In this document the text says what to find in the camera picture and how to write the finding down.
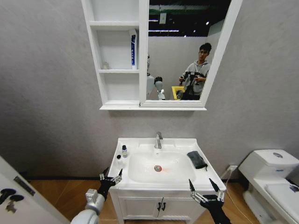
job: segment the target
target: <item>small bottle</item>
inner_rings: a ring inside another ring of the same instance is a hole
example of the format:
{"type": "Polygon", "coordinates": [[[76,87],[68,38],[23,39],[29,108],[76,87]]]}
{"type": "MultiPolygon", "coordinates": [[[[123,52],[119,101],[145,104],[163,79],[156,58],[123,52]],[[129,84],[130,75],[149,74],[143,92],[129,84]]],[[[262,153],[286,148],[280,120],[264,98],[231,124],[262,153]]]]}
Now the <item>small bottle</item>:
{"type": "Polygon", "coordinates": [[[122,159],[121,159],[121,155],[117,155],[116,156],[116,160],[117,160],[117,167],[120,169],[122,168],[122,159]]]}
{"type": "Polygon", "coordinates": [[[109,69],[109,64],[108,62],[103,62],[103,69],[109,69]]]}
{"type": "Polygon", "coordinates": [[[122,157],[126,158],[128,156],[127,147],[125,145],[122,146],[122,157]]]}

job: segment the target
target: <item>cabinet handle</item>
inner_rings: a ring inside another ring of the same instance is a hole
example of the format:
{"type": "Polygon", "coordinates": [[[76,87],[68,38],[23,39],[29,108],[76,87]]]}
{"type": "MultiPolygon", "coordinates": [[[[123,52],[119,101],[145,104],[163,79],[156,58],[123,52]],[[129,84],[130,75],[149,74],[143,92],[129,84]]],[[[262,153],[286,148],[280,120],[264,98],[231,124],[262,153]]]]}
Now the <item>cabinet handle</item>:
{"type": "Polygon", "coordinates": [[[160,209],[161,209],[161,202],[159,202],[158,205],[159,205],[159,206],[158,206],[157,209],[158,209],[158,211],[160,211],[160,209]]]}
{"type": "Polygon", "coordinates": [[[162,208],[162,211],[164,211],[165,208],[166,208],[166,202],[163,203],[163,206],[164,206],[164,207],[162,208]]]}

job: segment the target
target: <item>yellow box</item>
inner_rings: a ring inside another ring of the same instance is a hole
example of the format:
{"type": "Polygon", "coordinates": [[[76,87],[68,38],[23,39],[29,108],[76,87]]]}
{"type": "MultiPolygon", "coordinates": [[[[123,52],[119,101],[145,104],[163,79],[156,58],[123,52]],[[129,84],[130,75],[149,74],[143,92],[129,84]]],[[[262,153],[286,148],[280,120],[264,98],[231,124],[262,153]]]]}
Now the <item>yellow box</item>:
{"type": "Polygon", "coordinates": [[[173,94],[173,98],[174,100],[180,100],[177,98],[177,91],[181,90],[183,92],[185,92],[184,87],[183,86],[172,86],[172,94],[173,94]]]}

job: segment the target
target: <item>electrical outlet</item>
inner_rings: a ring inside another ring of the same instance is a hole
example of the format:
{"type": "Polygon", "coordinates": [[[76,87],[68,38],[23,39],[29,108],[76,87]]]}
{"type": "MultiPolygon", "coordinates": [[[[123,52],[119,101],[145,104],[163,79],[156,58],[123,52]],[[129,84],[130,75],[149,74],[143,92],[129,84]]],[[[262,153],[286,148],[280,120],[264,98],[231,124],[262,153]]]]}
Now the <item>electrical outlet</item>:
{"type": "Polygon", "coordinates": [[[235,166],[235,165],[229,165],[228,168],[226,169],[227,171],[231,171],[233,172],[235,169],[237,169],[238,166],[235,166]]]}

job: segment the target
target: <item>door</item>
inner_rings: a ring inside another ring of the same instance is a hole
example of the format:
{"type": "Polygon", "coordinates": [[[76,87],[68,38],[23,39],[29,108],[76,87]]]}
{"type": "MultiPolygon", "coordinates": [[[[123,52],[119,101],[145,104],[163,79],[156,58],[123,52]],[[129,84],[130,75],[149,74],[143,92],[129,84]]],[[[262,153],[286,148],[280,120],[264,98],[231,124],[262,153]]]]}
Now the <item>door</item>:
{"type": "Polygon", "coordinates": [[[119,197],[121,212],[126,219],[156,219],[161,197],[119,197]]]}
{"type": "Polygon", "coordinates": [[[24,197],[21,201],[9,205],[10,196],[0,204],[0,223],[22,224],[69,224],[46,199],[43,198],[19,173],[17,173],[2,157],[0,157],[0,191],[14,189],[16,195],[24,197]]]}
{"type": "Polygon", "coordinates": [[[192,198],[164,197],[158,217],[160,219],[196,220],[204,211],[205,208],[192,198]]]}

